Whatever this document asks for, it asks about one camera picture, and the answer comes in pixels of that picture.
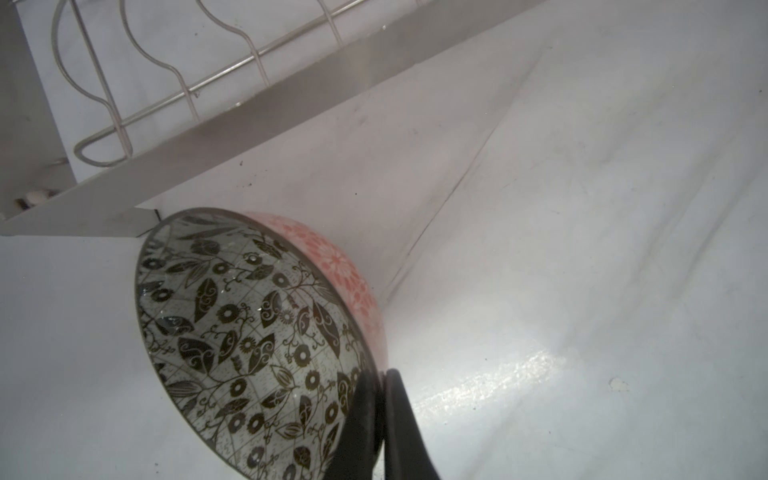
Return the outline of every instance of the white marble countertop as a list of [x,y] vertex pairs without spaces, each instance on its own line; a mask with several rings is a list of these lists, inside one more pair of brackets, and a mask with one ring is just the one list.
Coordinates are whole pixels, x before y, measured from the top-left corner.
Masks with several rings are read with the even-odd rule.
[[[548,0],[149,202],[371,283],[444,480],[768,475],[768,4]],[[238,478],[135,326],[140,239],[3,238],[3,478]]]

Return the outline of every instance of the pink floral pattern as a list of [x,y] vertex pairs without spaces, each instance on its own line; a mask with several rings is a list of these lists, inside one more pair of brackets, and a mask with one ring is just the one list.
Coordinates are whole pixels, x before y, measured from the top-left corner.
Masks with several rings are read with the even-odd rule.
[[245,213],[293,243],[333,284],[366,338],[376,366],[387,368],[386,336],[376,299],[347,255],[307,225],[271,214]]

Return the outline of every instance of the vine pattern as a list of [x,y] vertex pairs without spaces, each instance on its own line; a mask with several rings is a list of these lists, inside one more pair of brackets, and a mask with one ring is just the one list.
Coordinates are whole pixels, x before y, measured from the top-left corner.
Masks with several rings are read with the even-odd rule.
[[147,238],[136,288],[154,368],[206,444],[254,480],[322,478],[374,366],[301,252],[253,220],[187,210]]

